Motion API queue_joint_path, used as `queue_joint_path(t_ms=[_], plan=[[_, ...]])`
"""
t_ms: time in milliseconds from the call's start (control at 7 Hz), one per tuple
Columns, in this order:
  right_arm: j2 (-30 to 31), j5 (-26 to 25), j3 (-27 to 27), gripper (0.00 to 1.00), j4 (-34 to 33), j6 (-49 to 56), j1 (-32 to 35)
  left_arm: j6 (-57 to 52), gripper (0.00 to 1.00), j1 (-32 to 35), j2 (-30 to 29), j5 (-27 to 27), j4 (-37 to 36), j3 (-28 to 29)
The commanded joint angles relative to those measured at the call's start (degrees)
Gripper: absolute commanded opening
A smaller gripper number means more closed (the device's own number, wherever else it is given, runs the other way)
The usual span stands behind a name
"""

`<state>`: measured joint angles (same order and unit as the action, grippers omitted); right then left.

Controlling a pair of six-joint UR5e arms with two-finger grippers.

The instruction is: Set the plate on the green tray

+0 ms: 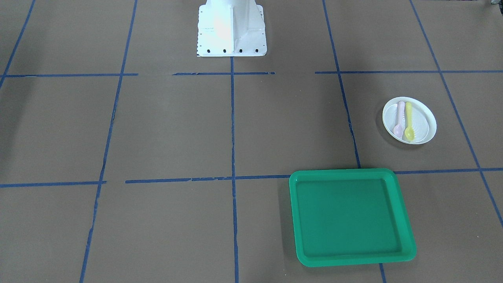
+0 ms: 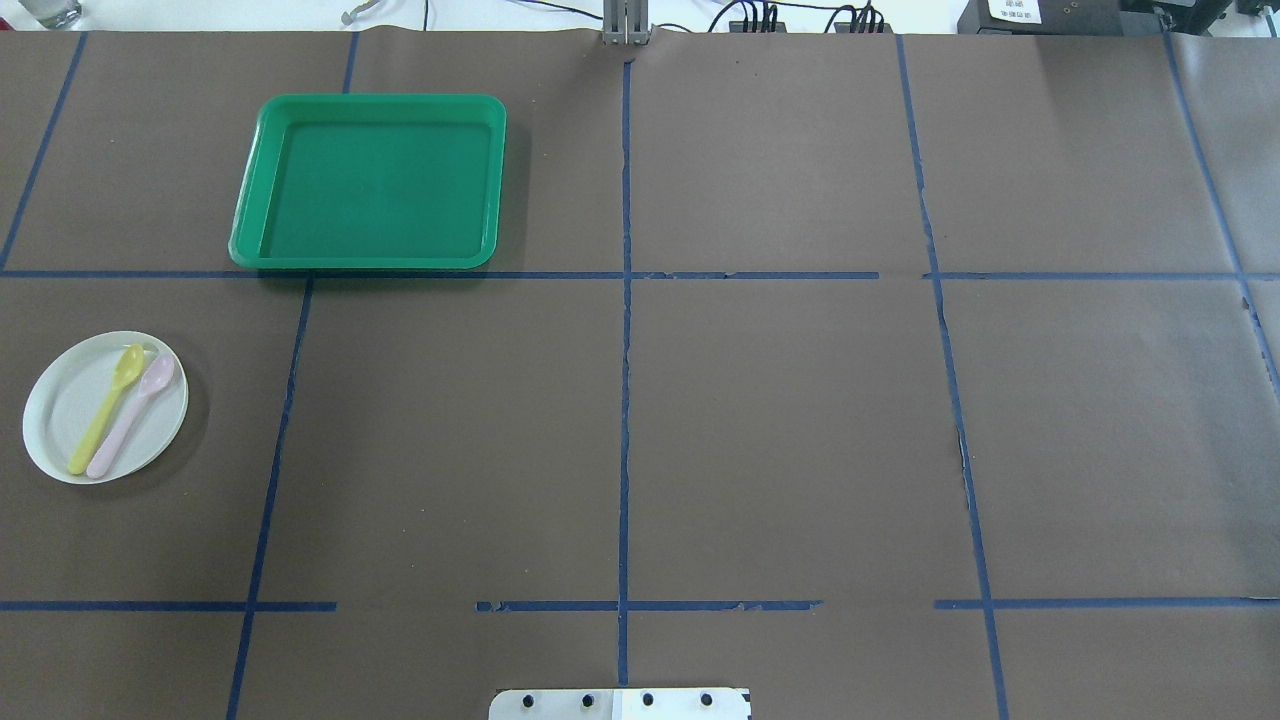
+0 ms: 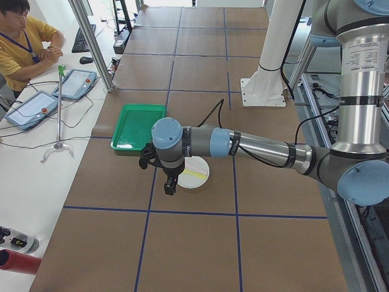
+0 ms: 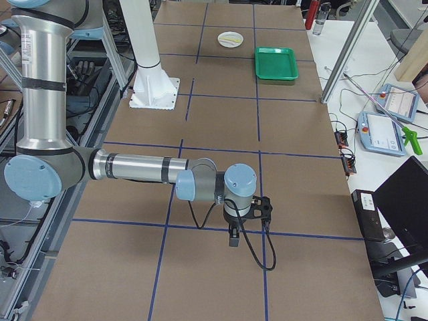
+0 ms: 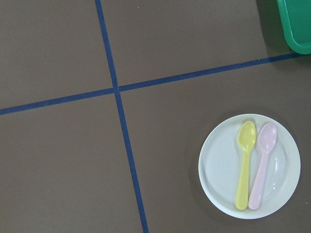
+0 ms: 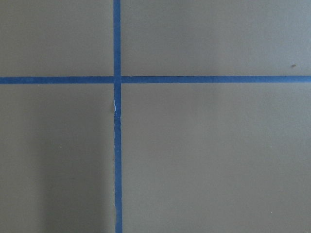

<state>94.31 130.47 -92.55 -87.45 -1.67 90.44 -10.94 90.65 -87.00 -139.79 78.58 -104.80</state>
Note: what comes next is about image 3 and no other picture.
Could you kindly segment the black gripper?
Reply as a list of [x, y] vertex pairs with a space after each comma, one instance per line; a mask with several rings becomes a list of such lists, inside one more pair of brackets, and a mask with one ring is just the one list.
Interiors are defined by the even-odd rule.
[[139, 166], [141, 169], [147, 169], [148, 165], [161, 168], [167, 175], [167, 181], [164, 184], [166, 195], [174, 195], [179, 175], [185, 169], [185, 159], [180, 156], [175, 161], [168, 162], [162, 159], [157, 152], [157, 148], [152, 143], [147, 143], [140, 151]]

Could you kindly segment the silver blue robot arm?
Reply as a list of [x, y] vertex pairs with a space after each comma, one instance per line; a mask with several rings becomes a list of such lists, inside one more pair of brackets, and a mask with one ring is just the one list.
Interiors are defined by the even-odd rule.
[[384, 62], [388, 49], [387, 1], [315, 1], [312, 35], [342, 45], [337, 141], [329, 148], [290, 144], [225, 128], [183, 127], [163, 118], [139, 165], [160, 167], [165, 193], [173, 195], [185, 158], [240, 155], [278, 168], [292, 168], [360, 206], [388, 197], [386, 149], [379, 142], [384, 105]]

